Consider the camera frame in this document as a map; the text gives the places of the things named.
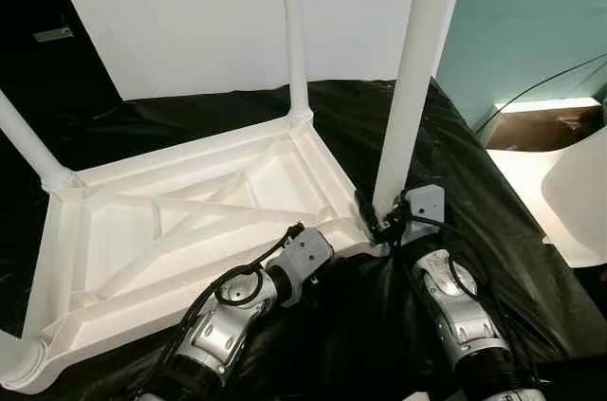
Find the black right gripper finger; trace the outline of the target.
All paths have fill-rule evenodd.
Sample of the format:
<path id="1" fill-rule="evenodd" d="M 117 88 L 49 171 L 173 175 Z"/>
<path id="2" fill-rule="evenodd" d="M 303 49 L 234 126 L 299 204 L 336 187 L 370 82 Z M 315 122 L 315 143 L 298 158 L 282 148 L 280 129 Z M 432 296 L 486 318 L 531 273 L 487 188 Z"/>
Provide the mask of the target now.
<path id="1" fill-rule="evenodd" d="M 367 228 L 369 235 L 378 235 L 381 232 L 381 224 L 372 201 L 361 191 L 353 192 L 353 196 L 355 196 L 356 205 L 359 208 L 361 223 Z"/>

